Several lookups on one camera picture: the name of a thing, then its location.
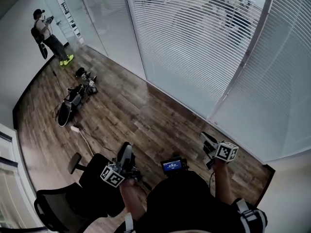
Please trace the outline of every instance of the wrist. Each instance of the wrist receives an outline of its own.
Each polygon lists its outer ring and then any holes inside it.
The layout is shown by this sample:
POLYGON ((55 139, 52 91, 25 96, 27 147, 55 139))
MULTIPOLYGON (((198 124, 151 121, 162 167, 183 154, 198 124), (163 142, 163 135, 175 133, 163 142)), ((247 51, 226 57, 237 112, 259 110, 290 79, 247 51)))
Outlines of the wrist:
POLYGON ((126 179, 120 184, 120 188, 131 188, 135 186, 135 179, 126 179))
POLYGON ((226 171, 227 170, 227 163, 223 160, 216 158, 215 165, 213 167, 214 171, 226 171))

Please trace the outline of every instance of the office chair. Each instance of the office chair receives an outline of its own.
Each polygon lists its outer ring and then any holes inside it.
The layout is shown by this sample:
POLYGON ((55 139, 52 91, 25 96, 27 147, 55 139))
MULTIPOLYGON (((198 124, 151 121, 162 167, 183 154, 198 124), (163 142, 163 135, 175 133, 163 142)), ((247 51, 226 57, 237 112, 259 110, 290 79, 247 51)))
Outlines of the office chair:
POLYGON ((84 171, 79 180, 83 190, 98 198, 98 205, 101 204, 109 216, 117 216, 125 208, 120 189, 114 188, 101 179, 101 173, 110 161, 97 153, 87 166, 83 166, 79 164, 81 158, 79 153, 74 154, 68 165, 69 173, 72 174, 75 169, 84 171))
POLYGON ((61 189, 39 190, 35 211, 51 231, 82 233, 99 217, 108 217, 98 206, 97 198, 85 192, 77 183, 61 189))

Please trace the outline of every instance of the shoulder strap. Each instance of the shoulder strap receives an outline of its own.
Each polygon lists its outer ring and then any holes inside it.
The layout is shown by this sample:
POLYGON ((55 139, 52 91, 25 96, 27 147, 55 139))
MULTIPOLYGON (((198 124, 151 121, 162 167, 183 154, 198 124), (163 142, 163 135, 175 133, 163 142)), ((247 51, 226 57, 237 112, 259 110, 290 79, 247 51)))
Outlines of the shoulder strap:
POLYGON ((134 231, 134 222, 131 213, 125 215, 125 232, 124 233, 136 233, 134 231))
POLYGON ((262 211, 261 210, 250 210, 244 199, 238 201, 236 205, 239 208, 238 212, 241 214, 240 220, 241 220, 242 225, 244 226, 245 233, 251 233, 248 222, 251 222, 254 220, 262 221, 262 233, 264 233, 266 229, 266 220, 264 218, 262 211))
POLYGON ((38 21, 39 21, 39 19, 37 21, 35 21, 34 28, 36 27, 36 24, 37 24, 38 21))

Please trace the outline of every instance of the window blind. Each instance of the window blind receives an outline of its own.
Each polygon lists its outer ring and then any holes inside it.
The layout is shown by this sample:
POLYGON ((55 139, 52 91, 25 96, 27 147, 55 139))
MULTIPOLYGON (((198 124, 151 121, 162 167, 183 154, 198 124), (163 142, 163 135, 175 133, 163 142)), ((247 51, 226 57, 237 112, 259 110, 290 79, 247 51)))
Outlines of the window blind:
POLYGON ((273 0, 244 70, 211 121, 269 161, 311 148, 311 0, 273 0))
POLYGON ((107 56, 145 78, 126 0, 84 0, 107 56))
POLYGON ((133 0, 132 6, 147 79, 207 117, 241 63, 261 8, 255 0, 133 0))

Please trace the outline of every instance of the camera screen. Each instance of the camera screen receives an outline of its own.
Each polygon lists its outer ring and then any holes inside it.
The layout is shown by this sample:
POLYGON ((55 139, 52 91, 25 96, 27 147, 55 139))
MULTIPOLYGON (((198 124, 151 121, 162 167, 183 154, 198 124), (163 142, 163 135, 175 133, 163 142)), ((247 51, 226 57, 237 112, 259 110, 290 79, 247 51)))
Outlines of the camera screen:
POLYGON ((181 166, 181 161, 172 161, 172 162, 168 162, 168 163, 164 163, 163 164, 163 170, 164 172, 168 172, 168 171, 172 171, 172 170, 177 170, 180 169, 181 166))

